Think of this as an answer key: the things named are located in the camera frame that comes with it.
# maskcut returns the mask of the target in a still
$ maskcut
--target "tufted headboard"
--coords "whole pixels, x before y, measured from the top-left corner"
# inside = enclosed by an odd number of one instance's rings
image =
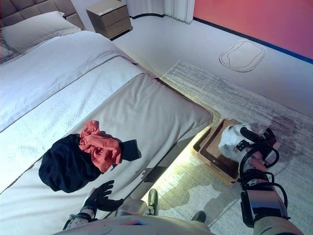
[[[65,13],[66,20],[85,28],[70,0],[0,0],[0,4],[0,27],[50,11],[61,11]]]

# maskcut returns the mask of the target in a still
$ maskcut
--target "carpet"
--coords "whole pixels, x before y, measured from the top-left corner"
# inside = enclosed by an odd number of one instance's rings
[[[184,61],[161,78],[187,98],[210,110],[213,125],[222,118],[270,127],[280,142],[279,162],[270,168],[288,195],[291,222],[304,234],[313,232],[313,119],[237,86]],[[200,210],[217,235],[253,233],[242,220],[239,184],[224,185],[195,158],[199,133],[154,184],[159,215],[190,221]]]

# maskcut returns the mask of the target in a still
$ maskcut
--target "red towel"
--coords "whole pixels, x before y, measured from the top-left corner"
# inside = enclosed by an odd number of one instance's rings
[[[121,149],[117,140],[104,137],[97,121],[87,121],[80,133],[79,147],[91,154],[93,164],[101,172],[106,172],[112,164],[119,164]]]

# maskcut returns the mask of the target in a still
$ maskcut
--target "bedroom floor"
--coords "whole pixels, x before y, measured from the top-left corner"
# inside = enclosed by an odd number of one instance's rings
[[[170,17],[131,19],[134,29],[113,42],[143,67],[161,76],[179,59],[313,117],[313,65],[269,47],[250,72],[236,72],[219,56],[242,37]]]

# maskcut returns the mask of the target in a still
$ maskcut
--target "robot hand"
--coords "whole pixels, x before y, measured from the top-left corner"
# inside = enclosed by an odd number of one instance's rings
[[[76,215],[71,214],[69,216],[69,219],[65,223],[63,230],[87,224],[96,220],[95,216],[97,209],[106,212],[113,212],[117,210],[117,208],[123,204],[124,200],[111,200],[108,198],[108,195],[112,193],[110,189],[113,188],[113,183],[114,180],[111,180],[102,184],[98,188],[94,188],[87,196],[87,199],[85,200],[80,212]]]
[[[124,199],[111,200],[108,197],[108,195],[112,193],[110,189],[113,188],[113,184],[114,180],[111,180],[102,184],[98,188],[94,188],[89,196],[87,196],[87,200],[85,201],[82,210],[86,208],[92,209],[94,214],[96,214],[97,209],[105,212],[113,212],[119,208],[123,204]]]

